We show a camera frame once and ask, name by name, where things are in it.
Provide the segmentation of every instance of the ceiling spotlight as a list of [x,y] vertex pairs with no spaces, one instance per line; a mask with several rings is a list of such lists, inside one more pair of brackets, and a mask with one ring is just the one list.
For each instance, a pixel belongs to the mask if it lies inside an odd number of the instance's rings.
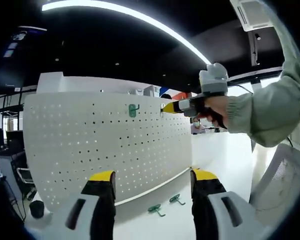
[[254,36],[255,36],[255,38],[256,38],[258,41],[260,41],[260,40],[261,40],[261,37],[259,36],[259,34],[258,34],[258,33],[256,33]]
[[124,7],[106,1],[97,1],[97,0],[63,0],[63,1],[55,1],[55,2],[44,4],[42,6],[42,11],[64,8],[64,7],[73,7],[73,6],[108,9],[108,10],[113,10],[140,19],[148,24],[155,26],[158,29],[161,29],[165,33],[169,34],[171,37],[178,40],[180,43],[185,45],[190,51],[192,51],[195,55],[197,55],[205,64],[211,64],[211,62],[198,49],[196,49],[190,42],[188,42],[181,35],[173,31],[171,28],[153,19],[152,17],[149,17],[141,12],[138,12],[128,7]]

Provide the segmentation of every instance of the black ceiling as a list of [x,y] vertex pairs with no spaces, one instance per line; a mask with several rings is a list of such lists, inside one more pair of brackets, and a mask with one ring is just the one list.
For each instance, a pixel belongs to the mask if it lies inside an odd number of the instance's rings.
[[[0,57],[17,26],[46,28],[40,72],[145,82],[180,91],[198,90],[199,70],[206,66],[188,48],[156,27],[132,16],[91,7],[41,12],[45,1],[1,3]],[[229,0],[109,0],[144,13],[192,43],[211,62],[235,76],[279,67],[283,54],[273,28],[254,31],[258,62],[252,66],[251,44]],[[26,85],[37,84],[38,79]]]

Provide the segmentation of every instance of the hand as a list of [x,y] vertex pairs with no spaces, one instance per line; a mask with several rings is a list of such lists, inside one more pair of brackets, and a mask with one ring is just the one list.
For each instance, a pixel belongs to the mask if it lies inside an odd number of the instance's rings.
[[[222,115],[223,124],[228,127],[228,115],[226,111],[226,107],[229,101],[228,96],[213,96],[209,97],[204,101],[204,105],[206,108],[211,108],[213,111]],[[217,121],[213,121],[213,118],[208,116],[200,116],[199,118],[206,118],[210,123],[212,123],[215,127],[220,127]]]

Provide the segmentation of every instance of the green hook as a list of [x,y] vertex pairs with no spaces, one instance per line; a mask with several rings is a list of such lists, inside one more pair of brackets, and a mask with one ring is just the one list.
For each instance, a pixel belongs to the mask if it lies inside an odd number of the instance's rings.
[[130,104],[129,105],[129,116],[131,118],[135,118],[137,116],[137,110],[140,109],[140,104],[138,104],[138,107],[136,107],[135,104]]
[[165,214],[163,214],[163,215],[160,214],[160,212],[158,210],[160,207],[161,207],[161,204],[157,204],[157,205],[151,206],[151,207],[148,208],[148,212],[149,213],[157,212],[160,217],[164,217]]
[[177,195],[173,196],[172,198],[170,198],[169,202],[174,203],[175,201],[177,201],[181,205],[185,205],[186,204],[185,202],[182,203],[182,202],[179,201],[179,197],[180,197],[180,194],[177,194]]

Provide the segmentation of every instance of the person's arm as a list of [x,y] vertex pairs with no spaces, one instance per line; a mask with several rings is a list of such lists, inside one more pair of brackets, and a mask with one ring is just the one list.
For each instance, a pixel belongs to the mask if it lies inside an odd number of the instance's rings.
[[285,58],[281,79],[253,95],[212,97],[206,101],[223,115],[230,133],[247,133],[265,147],[280,143],[300,122],[300,56],[285,28],[279,26],[277,19],[272,22]]

